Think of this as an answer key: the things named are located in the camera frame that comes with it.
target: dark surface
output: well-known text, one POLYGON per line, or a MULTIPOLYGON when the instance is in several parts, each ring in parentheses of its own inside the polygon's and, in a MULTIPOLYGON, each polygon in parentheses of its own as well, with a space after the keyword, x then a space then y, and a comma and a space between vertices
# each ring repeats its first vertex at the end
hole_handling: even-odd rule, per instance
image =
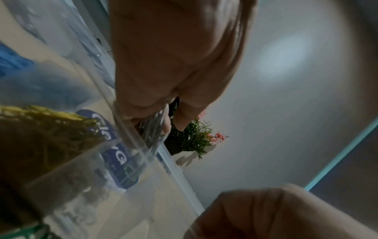
POLYGON ((378 129, 354 148, 311 192, 378 230, 378 129))

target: transparent plastic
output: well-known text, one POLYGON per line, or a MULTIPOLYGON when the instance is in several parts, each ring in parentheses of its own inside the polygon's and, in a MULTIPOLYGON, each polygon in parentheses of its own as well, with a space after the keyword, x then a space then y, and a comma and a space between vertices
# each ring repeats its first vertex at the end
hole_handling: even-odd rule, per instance
MULTIPOLYGON (((0 105, 15 106, 17 102, 19 107, 37 104, 56 111, 74 111, 96 119, 96 130, 104 137, 102 143, 54 170, 23 181, 18 190, 61 238, 182 238, 203 209, 190 187, 181 182, 182 174, 165 150, 158 150, 163 158, 159 161, 118 110, 114 91, 75 35, 77 29, 72 27, 74 17, 70 14, 64 0, 0 0, 0 44, 13 50, 16 58, 35 63, 3 77, 23 76, 30 67, 50 64, 60 75, 64 72, 68 82, 78 82, 75 90, 84 85, 83 92, 93 92, 80 104, 70 102, 67 108, 65 97, 61 101, 55 97, 54 101, 61 104, 52 104, 36 97, 33 90, 9 93, 6 99, 12 98, 10 101, 1 102, 0 97, 0 105)), ((6 64, 0 61, 0 69, 6 64)), ((5 85, 3 77, 0 75, 0 87, 5 85)), ((20 167, 13 176, 23 170, 27 169, 20 167)), ((14 183, 13 178, 0 176, 0 180, 7 179, 14 183)))

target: clear plastic container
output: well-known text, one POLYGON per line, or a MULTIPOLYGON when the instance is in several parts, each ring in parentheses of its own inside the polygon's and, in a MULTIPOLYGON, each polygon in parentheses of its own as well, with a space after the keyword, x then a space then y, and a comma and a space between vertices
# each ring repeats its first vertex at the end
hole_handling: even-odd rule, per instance
MULTIPOLYGON (((76 112, 97 120, 103 142, 48 172, 35 173, 25 160, 0 180, 22 191, 62 238, 182 238, 203 209, 166 151, 159 149, 159 161, 116 110, 113 89, 75 35, 73 17, 67 21, 69 7, 64 0, 0 0, 0 113, 13 117, 19 109, 4 106, 29 105, 76 112)), ((22 151, 28 141, 12 131, 22 151)), ((0 155, 7 150, 0 146, 0 155)))

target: white wall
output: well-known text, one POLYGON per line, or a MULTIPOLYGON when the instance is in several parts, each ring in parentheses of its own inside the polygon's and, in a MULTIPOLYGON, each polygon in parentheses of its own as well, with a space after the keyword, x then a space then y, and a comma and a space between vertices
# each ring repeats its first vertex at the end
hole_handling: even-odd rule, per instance
POLYGON ((229 138, 184 168, 204 207, 225 190, 305 186, 378 115, 376 49, 354 17, 336 0, 263 0, 206 116, 229 138))

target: flower pot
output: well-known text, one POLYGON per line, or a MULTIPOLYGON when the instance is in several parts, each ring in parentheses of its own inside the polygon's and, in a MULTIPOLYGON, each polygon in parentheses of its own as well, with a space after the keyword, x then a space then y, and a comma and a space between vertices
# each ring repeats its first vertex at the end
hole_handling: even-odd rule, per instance
POLYGON ((175 155, 182 152, 180 145, 178 145, 177 141, 171 135, 167 137, 167 139, 164 141, 164 144, 171 155, 175 155))

